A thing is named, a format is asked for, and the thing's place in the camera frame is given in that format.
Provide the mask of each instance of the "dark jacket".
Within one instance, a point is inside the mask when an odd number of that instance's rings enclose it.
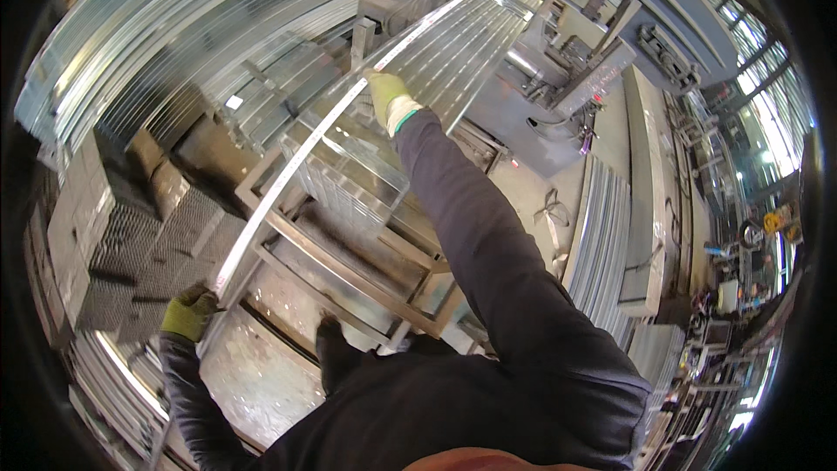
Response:
[[[430,110],[394,141],[500,361],[368,353],[337,393],[253,459],[200,381],[194,346],[167,334],[172,412],[195,461],[202,469],[397,470],[454,447],[489,447],[533,464],[630,468],[648,382],[574,308],[505,196]]]

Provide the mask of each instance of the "metal channel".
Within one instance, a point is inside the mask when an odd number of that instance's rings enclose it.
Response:
[[[586,206],[578,242],[573,241],[567,290],[593,325],[610,332],[624,348],[629,318],[619,311],[619,294],[628,255],[630,186],[595,155],[588,160]]]

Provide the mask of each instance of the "metal beam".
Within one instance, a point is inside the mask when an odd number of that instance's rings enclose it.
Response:
[[[764,42],[764,46],[760,47],[758,51],[753,53],[742,65],[738,68],[738,75],[741,75],[750,68],[758,59],[776,43],[776,38],[773,35],[768,35],[768,39]]]
[[[790,59],[785,59],[785,61],[782,62],[782,64],[778,68],[776,68],[772,73],[770,73],[770,75],[768,75],[768,77],[764,79],[764,81],[761,84],[759,84],[758,88],[753,89],[745,97],[735,98],[734,100],[732,100],[730,107],[726,108],[728,116],[726,119],[724,119],[724,123],[728,123],[731,119],[733,119],[741,110],[741,108],[748,105],[748,103],[751,100],[755,99],[756,96],[759,95],[759,93],[767,89],[769,85],[776,82],[776,79],[778,79],[782,75],[782,73],[786,72],[788,68],[790,68]]]

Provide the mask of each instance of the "person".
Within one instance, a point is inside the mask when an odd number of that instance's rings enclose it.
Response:
[[[388,356],[362,353],[325,319],[316,349],[327,398],[256,458],[198,374],[195,342],[214,296],[187,292],[170,304],[160,350],[173,418],[195,462],[329,471],[631,468],[648,382],[575,309],[515,210],[433,112],[401,79],[367,79],[378,121],[498,360],[424,349],[432,341]]]

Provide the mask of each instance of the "work glove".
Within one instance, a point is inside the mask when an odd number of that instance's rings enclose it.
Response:
[[[414,101],[404,86],[404,81],[389,73],[377,73],[372,69],[363,72],[369,82],[371,103],[378,123],[392,137],[413,113],[424,108]]]
[[[160,330],[199,342],[209,319],[217,310],[218,297],[202,283],[197,283],[168,304]]]

